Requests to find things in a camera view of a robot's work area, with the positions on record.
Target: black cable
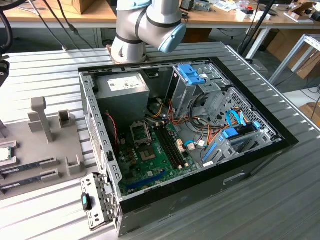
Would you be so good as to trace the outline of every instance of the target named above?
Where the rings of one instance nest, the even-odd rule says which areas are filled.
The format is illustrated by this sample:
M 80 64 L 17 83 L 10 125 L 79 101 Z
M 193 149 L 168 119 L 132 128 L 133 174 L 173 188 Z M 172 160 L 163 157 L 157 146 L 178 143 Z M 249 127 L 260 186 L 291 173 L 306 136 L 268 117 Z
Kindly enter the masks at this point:
M 98 36 L 98 28 L 95 29 L 96 33 L 96 43 L 97 43 L 97 48 L 99 48 L 99 36 Z
M 70 39 L 70 41 L 72 42 L 72 44 L 74 45 L 74 47 L 78 50 L 80 50 L 80 48 L 75 44 L 75 42 L 73 41 L 73 39 L 71 38 L 70 34 L 67 32 L 65 26 L 61 23 L 61 21 L 59 20 L 59 18 L 57 17 L 57 15 L 55 14 L 55 12 L 52 10 L 52 8 L 50 7 L 50 5 L 48 4 L 47 0 L 42 0 L 44 2 L 44 4 L 47 6 L 47 8 L 49 9 L 49 11 L 52 13 L 52 15 L 54 16 L 54 18 L 58 21 L 58 23 L 60 24 L 60 26 L 62 27 L 62 29 L 64 30 L 64 32 L 67 34 L 68 38 Z
M 218 29 L 223 35 L 226 35 L 227 37 L 231 37 L 231 38 L 235 38 L 235 37 L 239 37 L 241 36 L 242 34 L 244 34 L 246 31 L 243 31 L 241 32 L 239 35 L 228 35 L 228 34 L 225 34 L 221 29 Z
M 310 118 L 311 120 L 312 120 L 312 118 L 313 118 L 314 115 L 315 115 L 315 112 L 316 112 L 316 109 L 317 109 L 317 106 L 318 106 L 319 101 L 320 101 L 320 97 L 318 98 L 318 100 L 317 100 L 316 103 L 315 103 L 315 106 L 314 106 L 314 109 L 313 109 L 313 113 L 312 113 L 311 118 Z
M 225 31 L 225 32 L 232 32 L 234 29 L 224 29 L 224 28 L 217 28 L 218 30 L 222 30 L 222 31 Z
M 87 40 L 85 40 L 82 36 L 80 36 L 80 34 L 79 34 L 79 32 L 78 32 L 78 29 L 76 29 L 75 26 L 73 26 L 73 25 L 68 21 L 66 15 L 65 15 L 65 11 L 64 11 L 64 9 L 63 9 L 63 7 L 62 7 L 62 4 L 61 4 L 60 0 L 57 0 L 57 2 L 58 2 L 58 5 L 59 5 L 59 8 L 60 8 L 60 11 L 61 11 L 61 13 L 62 13 L 62 16 L 63 16 L 66 24 L 68 24 L 71 32 L 73 32 L 75 35 L 77 35 L 77 36 L 78 36 L 82 41 L 84 41 L 91 49 L 93 49 L 93 47 L 87 42 Z
M 27 0 L 17 0 L 17 1 L 7 1 L 10 4 L 7 5 L 0 5 L 0 11 L 4 12 L 7 10 L 14 9 L 16 7 L 19 7 L 21 4 L 25 3 Z
M 92 31 L 93 31 L 93 39 L 94 39 L 94 44 L 95 44 L 95 47 L 98 48 L 98 45 L 97 45 L 97 42 L 96 42 L 96 33 L 95 33 L 95 29 L 92 28 Z
M 270 2 L 267 4 L 267 6 L 265 7 L 265 10 L 264 10 L 262 16 L 260 17 L 259 21 L 258 21 L 257 24 L 255 25 L 253 31 L 250 33 L 249 39 L 248 39 L 247 41 L 245 41 L 245 42 L 243 43 L 243 45 L 241 46 L 241 49 L 240 49 L 240 51 L 239 51 L 239 55 L 242 56 L 242 55 L 245 53 L 245 51 L 246 51 L 247 47 L 249 46 L 251 40 L 254 38 L 255 34 L 258 32 L 258 30 L 259 30 L 262 22 L 265 20 L 267 14 L 268 14 L 268 12 L 269 12 L 269 10 L 271 9 L 271 7 L 272 7 L 273 4 L 275 3 L 275 1 L 276 1 L 276 0 L 270 0 Z M 258 11 L 259 11 L 259 3 L 258 3 L 258 5 L 257 5 L 256 12 L 255 12 L 255 13 L 257 13 Z
M 9 21 L 3 11 L 0 11 L 0 18 L 3 22 L 3 25 L 6 30 L 6 35 L 7 35 L 6 44 L 0 46 L 0 55 L 3 55 L 11 48 L 11 46 L 14 42 L 14 36 L 12 33 L 12 28 L 10 26 L 10 23 L 9 23 Z
M 54 37 L 54 39 L 61 45 L 63 50 L 66 50 L 66 46 L 55 36 L 55 34 L 51 31 L 51 29 L 49 28 L 49 26 L 46 24 L 45 20 L 42 18 L 42 16 L 39 14 L 38 15 L 39 18 L 41 19 L 41 21 L 43 22 L 43 24 L 45 25 L 45 27 L 48 29 L 48 31 L 51 33 L 51 35 Z
M 33 7 L 35 14 L 38 15 L 38 17 L 41 19 L 41 21 L 43 22 L 43 24 L 45 25 L 45 27 L 48 29 L 48 31 L 51 33 L 51 35 L 53 36 L 53 38 L 61 45 L 63 50 L 67 50 L 66 46 L 56 37 L 56 35 L 54 35 L 54 33 L 51 31 L 50 27 L 46 24 L 45 20 L 42 18 L 40 12 L 38 11 L 38 9 L 36 8 L 35 4 L 29 0 L 30 5 Z
M 302 91 L 302 90 L 300 90 L 304 95 L 306 95 L 308 98 L 310 98 L 311 100 L 313 100 L 313 101 L 317 101 L 317 100 L 315 100 L 314 98 L 312 98 L 312 97 L 310 97 L 309 95 L 307 95 L 304 91 Z
M 255 19 L 256 19 L 256 16 L 257 16 L 257 12 L 258 12 L 258 9 L 259 9 L 259 4 L 260 4 L 260 3 L 258 3 L 258 5 L 256 6 L 256 11 L 255 11 L 255 14 L 254 14 L 252 23 L 251 23 L 251 25 L 250 25 L 250 27 L 249 27 L 248 34 L 250 34 L 250 31 L 251 31 L 251 29 L 252 29 L 252 26 L 254 25 L 254 22 L 255 22 Z M 242 43 L 238 46 L 238 48 L 237 48 L 237 50 L 236 50 L 237 53 L 239 53 L 239 48 L 245 43 L 247 37 L 249 36 L 248 34 L 245 34 L 245 37 L 244 37 Z
M 287 81 L 288 79 L 290 79 L 294 74 L 296 74 L 296 73 L 299 72 L 300 70 L 303 70 L 303 69 L 305 69 L 306 67 L 310 66 L 312 63 L 314 63 L 315 60 L 316 60 L 318 57 L 319 57 L 319 56 L 317 56 L 315 59 L 313 59 L 313 61 L 311 61 L 309 64 L 307 64 L 307 65 L 302 65 L 300 68 L 298 68 L 297 70 L 295 70 L 290 76 L 288 76 L 286 79 L 282 80 L 281 82 L 275 84 L 274 86 L 275 86 L 275 87 L 278 87 L 279 85 L 283 84 L 285 81 Z
M 318 88 L 317 91 L 311 91 L 311 90 L 310 90 L 311 87 L 309 87 L 309 77 L 310 77 L 310 75 L 313 73 L 313 71 L 316 69 L 316 67 L 317 67 L 317 65 L 318 65 L 319 63 L 320 63 L 320 60 L 315 64 L 315 66 L 314 66 L 314 68 L 312 69 L 312 71 L 311 71 L 311 72 L 308 74 L 308 76 L 306 77 L 306 88 L 309 90 L 310 93 L 313 93 L 313 94 L 320 92 L 320 86 L 319 86 L 319 85 L 315 86 L 315 87 Z

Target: cardboard box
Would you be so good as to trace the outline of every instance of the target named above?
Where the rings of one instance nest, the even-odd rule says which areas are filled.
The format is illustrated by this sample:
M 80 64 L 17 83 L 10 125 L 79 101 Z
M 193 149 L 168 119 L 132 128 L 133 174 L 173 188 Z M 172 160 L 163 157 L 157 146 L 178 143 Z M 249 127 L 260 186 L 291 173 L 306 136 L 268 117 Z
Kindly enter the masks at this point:
M 57 0 L 47 0 L 51 8 L 60 10 Z M 60 0 L 63 11 L 82 15 L 95 0 Z
M 320 34 L 320 29 L 280 29 L 278 34 L 275 36 L 273 41 L 269 44 L 267 50 L 269 53 L 274 55 L 281 62 L 285 60 L 292 48 L 297 44 L 299 39 L 303 34 Z M 297 63 L 297 61 L 302 57 L 306 50 L 310 46 L 304 44 L 304 46 L 298 51 L 298 53 L 292 58 L 288 64 L 288 68 L 292 67 Z M 317 58 L 320 60 L 320 52 L 316 53 L 310 60 L 308 60 L 304 65 L 307 66 L 303 70 L 298 72 L 298 75 L 305 79 L 309 73 L 314 69 L 317 64 Z M 320 71 L 313 71 L 312 77 L 319 77 Z
M 301 106 L 299 109 L 301 110 L 301 112 L 303 112 L 308 118 L 311 118 L 312 113 L 314 112 L 315 109 L 315 102 L 310 102 L 307 103 L 303 106 Z M 312 122 L 314 122 L 318 127 L 320 127 L 320 103 L 318 103 L 313 118 L 311 119 Z

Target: wire bundle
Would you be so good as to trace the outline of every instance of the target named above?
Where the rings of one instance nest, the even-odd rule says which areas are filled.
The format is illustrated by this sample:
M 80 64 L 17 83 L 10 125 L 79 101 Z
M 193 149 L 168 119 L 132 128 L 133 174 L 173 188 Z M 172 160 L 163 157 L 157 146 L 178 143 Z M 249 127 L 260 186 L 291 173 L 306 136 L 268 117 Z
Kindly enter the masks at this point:
M 118 129 L 117 129 L 117 125 L 116 122 L 114 120 L 114 118 L 107 112 L 104 113 L 107 117 L 109 117 L 112 121 L 113 127 L 114 127 L 114 142 L 115 142 L 115 150 L 117 151 L 118 149 Z

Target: side panel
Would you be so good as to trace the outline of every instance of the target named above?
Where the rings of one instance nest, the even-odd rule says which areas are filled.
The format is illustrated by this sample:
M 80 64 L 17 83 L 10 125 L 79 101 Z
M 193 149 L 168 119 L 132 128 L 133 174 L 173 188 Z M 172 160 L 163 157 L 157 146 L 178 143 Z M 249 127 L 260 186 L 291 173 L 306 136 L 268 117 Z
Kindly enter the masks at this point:
M 122 218 L 117 223 L 119 236 L 133 232 L 153 222 L 166 219 L 183 208 L 230 188 L 241 180 L 250 177 L 255 168 L 264 162 L 270 162 L 274 156 L 275 154 L 253 161 L 135 211 L 123 213 Z

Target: metal table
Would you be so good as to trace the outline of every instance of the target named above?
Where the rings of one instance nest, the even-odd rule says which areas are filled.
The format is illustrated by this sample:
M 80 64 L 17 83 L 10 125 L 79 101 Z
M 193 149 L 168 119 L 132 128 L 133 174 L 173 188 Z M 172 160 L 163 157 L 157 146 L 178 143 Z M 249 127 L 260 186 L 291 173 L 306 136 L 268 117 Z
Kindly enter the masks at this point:
M 289 52 L 288 56 L 286 56 L 286 58 L 283 60 L 283 62 L 280 64 L 280 66 L 277 68 L 277 70 L 269 79 L 269 82 L 271 84 L 273 84 L 277 80 L 277 78 L 280 76 L 283 70 L 288 66 L 291 59 L 299 52 L 299 50 L 305 44 L 309 44 L 310 47 L 307 49 L 307 51 L 305 51 L 302 57 L 296 62 L 296 64 L 291 69 L 291 71 L 294 73 L 300 68 L 301 64 L 305 62 L 305 60 L 311 55 L 311 53 L 314 50 L 320 51 L 320 34 L 310 34 L 310 35 L 304 34 L 300 38 L 300 40 Z
M 219 57 L 300 143 L 254 177 L 121 239 L 319 239 L 319 128 L 229 46 L 182 44 L 170 55 L 147 50 L 152 60 Z M 47 115 L 69 109 L 77 118 L 87 172 L 96 171 L 77 69 L 111 64 L 109 54 L 105 49 L 18 53 L 10 62 L 10 78 L 0 89 L 0 118 L 26 120 L 29 98 L 37 96 L 46 97 Z M 90 232 L 80 195 L 76 179 L 0 201 L 1 239 L 116 239 L 112 225 Z

